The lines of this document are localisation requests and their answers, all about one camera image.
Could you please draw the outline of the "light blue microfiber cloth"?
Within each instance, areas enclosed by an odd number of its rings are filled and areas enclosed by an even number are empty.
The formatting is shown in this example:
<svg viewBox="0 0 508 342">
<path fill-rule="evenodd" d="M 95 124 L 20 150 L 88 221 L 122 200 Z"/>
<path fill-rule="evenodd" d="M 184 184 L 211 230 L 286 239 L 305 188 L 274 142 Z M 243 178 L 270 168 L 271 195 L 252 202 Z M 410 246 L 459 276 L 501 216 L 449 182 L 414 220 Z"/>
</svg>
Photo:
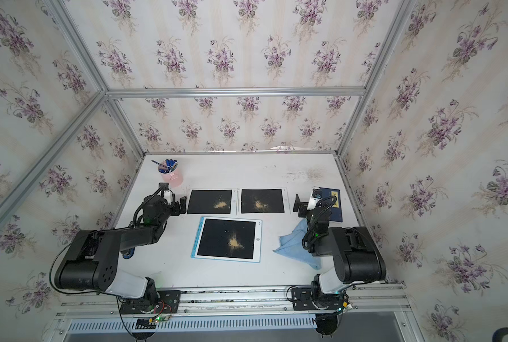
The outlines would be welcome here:
<svg viewBox="0 0 508 342">
<path fill-rule="evenodd" d="M 288 259 L 307 264 L 314 270 L 320 270 L 320 258 L 312 256 L 311 253 L 302 247 L 302 238 L 304 238 L 307 230 L 307 220 L 301 219 L 291 233 L 279 237 L 279 247 L 274 249 L 273 252 Z"/>
</svg>

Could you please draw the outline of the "blue framed drawing tablet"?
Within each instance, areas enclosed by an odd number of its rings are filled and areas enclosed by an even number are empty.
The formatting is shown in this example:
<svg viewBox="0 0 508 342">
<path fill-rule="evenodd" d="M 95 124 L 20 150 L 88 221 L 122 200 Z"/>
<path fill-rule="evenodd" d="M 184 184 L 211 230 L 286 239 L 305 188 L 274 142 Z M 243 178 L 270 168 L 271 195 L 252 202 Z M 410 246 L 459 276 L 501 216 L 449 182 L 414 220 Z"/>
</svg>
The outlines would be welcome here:
<svg viewBox="0 0 508 342">
<path fill-rule="evenodd" d="M 263 222 L 236 217 L 205 217 L 191 252 L 193 259 L 259 263 Z"/>
</svg>

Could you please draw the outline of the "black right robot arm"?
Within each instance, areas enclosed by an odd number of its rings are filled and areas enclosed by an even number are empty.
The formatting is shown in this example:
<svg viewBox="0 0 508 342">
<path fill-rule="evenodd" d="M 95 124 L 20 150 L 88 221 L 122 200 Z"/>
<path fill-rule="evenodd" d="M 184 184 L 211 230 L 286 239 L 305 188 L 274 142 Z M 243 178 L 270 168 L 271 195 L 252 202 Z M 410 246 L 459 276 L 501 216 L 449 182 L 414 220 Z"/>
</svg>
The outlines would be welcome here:
<svg viewBox="0 0 508 342">
<path fill-rule="evenodd" d="M 324 198 L 318 189 L 309 201 L 295 197 L 293 212 L 305 218 L 307 230 L 300 241 L 313 257 L 331 257 L 333 268 L 314 276 L 309 287 L 293 287 L 292 307 L 296 311 L 332 310 L 349 306 L 348 289 L 385 279 L 387 269 L 366 227 L 331 227 L 331 210 L 338 197 Z"/>
</svg>

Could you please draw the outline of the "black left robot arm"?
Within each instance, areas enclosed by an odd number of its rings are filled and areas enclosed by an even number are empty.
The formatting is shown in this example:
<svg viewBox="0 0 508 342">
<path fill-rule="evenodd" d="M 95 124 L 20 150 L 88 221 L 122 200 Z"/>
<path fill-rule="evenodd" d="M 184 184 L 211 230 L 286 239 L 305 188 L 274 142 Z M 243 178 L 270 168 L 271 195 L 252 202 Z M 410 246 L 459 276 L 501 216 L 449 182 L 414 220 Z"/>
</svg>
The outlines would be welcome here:
<svg viewBox="0 0 508 342">
<path fill-rule="evenodd" d="M 171 199 L 157 194 L 144 198 L 128 227 L 78 232 L 62 250 L 59 266 L 50 268 L 51 287 L 68 295 L 115 296 L 133 312 L 174 313 L 176 301 L 161 294 L 153 279 L 118 268 L 120 257 L 131 259 L 137 247 L 157 243 L 170 217 L 186 214 L 187 198 Z"/>
</svg>

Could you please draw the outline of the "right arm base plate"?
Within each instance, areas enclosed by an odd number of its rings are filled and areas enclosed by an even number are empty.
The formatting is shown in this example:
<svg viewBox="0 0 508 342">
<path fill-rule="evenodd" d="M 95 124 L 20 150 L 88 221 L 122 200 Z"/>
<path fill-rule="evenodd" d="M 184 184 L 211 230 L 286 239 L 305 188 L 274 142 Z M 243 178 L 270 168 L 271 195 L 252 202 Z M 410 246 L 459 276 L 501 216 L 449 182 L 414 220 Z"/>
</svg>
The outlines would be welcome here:
<svg viewBox="0 0 508 342">
<path fill-rule="evenodd" d="M 349 305 L 347 292 L 323 294 L 317 289 L 290 286 L 287 288 L 286 299 L 292 304 L 294 312 L 303 311 L 341 311 Z"/>
</svg>

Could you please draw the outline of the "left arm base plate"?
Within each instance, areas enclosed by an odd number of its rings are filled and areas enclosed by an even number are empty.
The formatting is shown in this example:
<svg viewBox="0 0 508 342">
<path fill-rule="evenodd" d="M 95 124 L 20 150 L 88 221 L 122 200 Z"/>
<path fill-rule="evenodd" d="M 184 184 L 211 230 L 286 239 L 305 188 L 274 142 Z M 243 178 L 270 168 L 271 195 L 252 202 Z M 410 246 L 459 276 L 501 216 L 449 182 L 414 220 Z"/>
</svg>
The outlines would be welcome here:
<svg viewBox="0 0 508 342">
<path fill-rule="evenodd" d="M 141 299 L 124 299 L 121 302 L 121 314 L 151 314 L 152 316 L 162 314 L 175 314 L 182 292 L 179 290 L 158 290 L 153 298 L 145 296 Z"/>
</svg>

